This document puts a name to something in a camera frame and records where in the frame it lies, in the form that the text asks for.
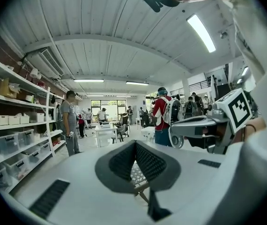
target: backpack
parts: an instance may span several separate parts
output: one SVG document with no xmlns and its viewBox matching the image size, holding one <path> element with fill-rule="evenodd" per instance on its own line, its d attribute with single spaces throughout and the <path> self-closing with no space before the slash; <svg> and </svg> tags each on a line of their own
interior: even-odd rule
<svg viewBox="0 0 267 225">
<path fill-rule="evenodd" d="M 165 97 L 161 97 L 159 99 L 164 100 L 166 103 L 166 109 L 163 114 L 163 120 L 165 123 L 171 125 L 173 122 L 182 120 L 182 105 L 176 98 L 170 101 Z"/>
<path fill-rule="evenodd" d="M 188 102 L 185 108 L 186 113 L 193 113 L 193 102 Z"/>
</svg>

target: white storage box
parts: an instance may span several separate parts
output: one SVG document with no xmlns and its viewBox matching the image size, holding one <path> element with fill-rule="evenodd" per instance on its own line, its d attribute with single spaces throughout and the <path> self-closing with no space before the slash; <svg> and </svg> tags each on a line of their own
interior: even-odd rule
<svg viewBox="0 0 267 225">
<path fill-rule="evenodd" d="M 0 116 L 0 126 L 8 125 L 8 116 Z"/>
<path fill-rule="evenodd" d="M 23 132 L 12 132 L 12 133 L 18 134 L 18 142 L 20 148 L 27 145 L 31 145 L 35 141 L 33 129 L 26 129 Z"/>
<path fill-rule="evenodd" d="M 4 166 L 7 168 L 9 175 L 20 180 L 29 170 L 28 156 L 19 153 L 4 161 Z"/>
<path fill-rule="evenodd" d="M 30 116 L 30 123 L 44 122 L 44 113 L 28 112 Z"/>
<path fill-rule="evenodd" d="M 8 155 L 19 150 L 18 134 L 0 133 L 0 154 Z"/>
<path fill-rule="evenodd" d="M 9 116 L 8 117 L 8 124 L 9 125 L 20 124 L 20 117 L 18 117 L 18 116 Z"/>
<path fill-rule="evenodd" d="M 0 164 L 0 188 L 7 188 L 12 185 L 12 179 L 8 175 L 4 165 Z"/>
<path fill-rule="evenodd" d="M 27 123 L 30 123 L 30 117 L 29 116 L 20 117 L 20 124 L 27 124 Z"/>
<path fill-rule="evenodd" d="M 50 152 L 49 142 L 47 142 L 45 144 L 39 144 L 39 145 L 37 145 L 37 147 L 41 150 L 41 156 Z"/>
<path fill-rule="evenodd" d="M 34 146 L 22 152 L 27 155 L 30 163 L 37 163 L 41 158 L 41 150 Z"/>
</svg>

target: cardboard box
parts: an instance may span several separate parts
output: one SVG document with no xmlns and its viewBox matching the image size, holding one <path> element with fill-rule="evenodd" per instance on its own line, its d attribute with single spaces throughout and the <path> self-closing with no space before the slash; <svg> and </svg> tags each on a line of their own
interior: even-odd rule
<svg viewBox="0 0 267 225">
<path fill-rule="evenodd" d="M 18 90 L 14 90 L 13 88 L 9 87 L 9 80 L 8 78 L 0 81 L 0 95 L 8 97 L 8 98 L 15 98 L 17 97 Z"/>
</svg>

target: ceiling beam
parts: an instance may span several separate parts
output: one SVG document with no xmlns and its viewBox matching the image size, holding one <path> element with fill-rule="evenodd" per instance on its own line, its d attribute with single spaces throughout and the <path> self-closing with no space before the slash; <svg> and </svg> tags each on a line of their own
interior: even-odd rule
<svg viewBox="0 0 267 225">
<path fill-rule="evenodd" d="M 86 75 L 86 76 L 75 76 L 75 79 L 104 79 L 104 81 L 108 82 L 119 82 L 122 83 L 122 85 L 125 85 L 125 82 L 131 81 L 131 82 L 138 82 L 138 83 L 144 83 L 145 80 L 141 80 L 139 78 L 133 78 L 133 77 L 113 77 L 113 76 L 96 76 L 96 75 Z M 69 81 L 73 80 L 72 78 L 68 76 L 62 76 L 61 81 Z M 153 82 L 151 80 L 147 80 L 147 83 L 149 85 L 154 85 L 154 86 L 162 86 L 162 83 L 159 82 Z"/>
<path fill-rule="evenodd" d="M 159 56 L 163 59 L 166 60 L 166 62 L 172 62 L 175 65 L 179 66 L 180 68 L 182 68 L 183 70 L 185 70 L 186 72 L 190 73 L 190 69 L 188 67 L 186 67 L 185 65 L 181 64 L 180 62 L 175 61 L 173 58 L 169 57 L 166 54 L 163 54 L 153 48 L 135 43 L 133 41 L 129 41 L 129 40 L 125 40 L 125 39 L 121 39 L 118 37 L 111 37 L 111 36 L 103 36 L 103 35 L 97 35 L 97 34 L 76 34 L 76 35 L 65 35 L 65 36 L 59 36 L 59 37 L 53 37 L 52 40 L 54 41 L 54 43 L 56 45 L 61 45 L 61 44 L 66 44 L 66 43 L 74 43 L 74 42 L 93 42 L 95 40 L 98 41 L 104 41 L 107 42 L 107 44 L 109 45 L 113 45 L 113 44 L 123 44 L 123 45 L 127 45 L 130 46 L 134 49 L 137 50 L 141 50 L 143 52 L 148 52 L 151 53 L 153 55 Z M 44 39 L 32 44 L 29 44 L 27 46 L 25 46 L 23 48 L 23 50 L 28 53 L 43 47 L 49 47 L 52 46 L 53 43 L 50 40 L 50 38 L 48 39 Z"/>
<path fill-rule="evenodd" d="M 242 59 L 243 56 L 238 56 L 236 58 L 233 58 L 231 54 L 225 55 L 219 59 L 216 59 L 215 61 L 209 62 L 206 65 L 194 68 L 191 70 L 192 75 L 195 76 L 199 73 L 205 73 L 208 72 L 211 69 L 217 68 L 219 66 L 225 65 L 226 63 L 230 63 L 239 59 Z"/>
<path fill-rule="evenodd" d="M 74 92 L 82 93 L 81 89 L 74 90 Z M 134 90 L 113 90 L 113 89 L 85 89 L 87 94 L 118 94 L 118 95 L 131 95 L 131 94 L 141 94 L 147 95 L 146 91 L 134 91 Z"/>
</svg>

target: shelf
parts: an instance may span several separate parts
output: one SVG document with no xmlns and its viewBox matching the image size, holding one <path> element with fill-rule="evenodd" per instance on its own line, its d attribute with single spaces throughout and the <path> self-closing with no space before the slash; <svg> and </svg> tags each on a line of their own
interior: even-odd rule
<svg viewBox="0 0 267 225">
<path fill-rule="evenodd" d="M 62 130 L 55 130 L 53 132 L 50 133 L 50 137 L 54 137 L 56 135 L 59 135 L 61 134 L 63 131 Z"/>
<path fill-rule="evenodd" d="M 9 98 L 9 97 L 5 97 L 5 96 L 0 95 L 0 103 L 7 103 L 7 102 L 17 104 L 18 106 L 47 108 L 47 106 L 45 106 L 45 105 L 28 103 L 28 102 L 24 102 L 21 100 L 17 100 L 17 99 L 13 99 L 13 98 Z"/>
<path fill-rule="evenodd" d="M 39 141 L 36 141 L 36 142 L 34 142 L 34 143 L 30 144 L 30 145 L 24 146 L 23 148 L 19 149 L 18 151 L 14 152 L 14 153 L 11 153 L 11 154 L 9 154 L 7 156 L 3 156 L 3 155 L 0 154 L 0 163 L 5 161 L 5 160 L 7 160 L 7 159 L 9 159 L 9 158 L 11 158 L 11 157 L 13 157 L 13 156 L 15 156 L 15 155 L 17 155 L 17 154 L 19 154 L 19 153 L 21 153 L 21 152 L 23 152 L 23 151 L 25 151 L 26 149 L 31 148 L 31 147 L 33 147 L 33 146 L 35 146 L 35 145 L 37 145 L 39 143 L 42 143 L 42 142 L 44 142 L 46 140 L 48 140 L 48 137 L 43 137 Z"/>
<path fill-rule="evenodd" d="M 53 150 L 55 151 L 58 149 L 61 145 L 63 145 L 66 141 L 65 140 L 60 140 L 60 142 L 56 145 L 53 146 Z"/>
<path fill-rule="evenodd" d="M 43 158 L 41 158 L 37 163 L 35 163 L 35 164 L 30 164 L 30 168 L 29 168 L 29 170 L 28 170 L 28 172 L 27 172 L 27 174 L 24 176 L 24 177 L 22 177 L 20 180 L 17 180 L 16 178 L 14 178 L 14 177 L 11 177 L 11 179 L 12 179 L 12 185 L 10 186 L 10 187 L 7 187 L 6 189 L 1 189 L 2 191 L 5 191 L 5 192 L 7 192 L 7 193 L 9 193 L 10 191 L 12 191 L 13 190 L 13 188 L 14 187 L 16 187 L 17 186 L 17 184 L 20 182 L 20 181 L 22 181 L 32 170 L 34 170 L 35 169 L 35 167 L 37 167 L 40 163 L 42 163 L 46 158 L 48 158 L 48 156 L 49 155 L 51 155 L 51 151 L 50 152 L 48 152 Z"/>
<path fill-rule="evenodd" d="M 11 69 L 7 68 L 4 64 L 0 62 L 0 78 L 5 79 L 9 78 L 10 83 L 17 83 L 20 84 L 20 87 L 26 91 L 32 93 L 42 92 L 47 94 L 47 90 L 31 83 L 30 81 L 26 80 L 24 77 L 21 77 Z"/>
<path fill-rule="evenodd" d="M 47 122 L 34 122 L 34 123 L 26 123 L 26 124 L 17 124 L 17 125 L 4 125 L 0 126 L 0 130 L 6 130 L 6 129 L 13 129 L 13 128 L 23 128 L 23 127 L 31 127 L 31 126 L 37 126 L 46 124 Z"/>
</svg>

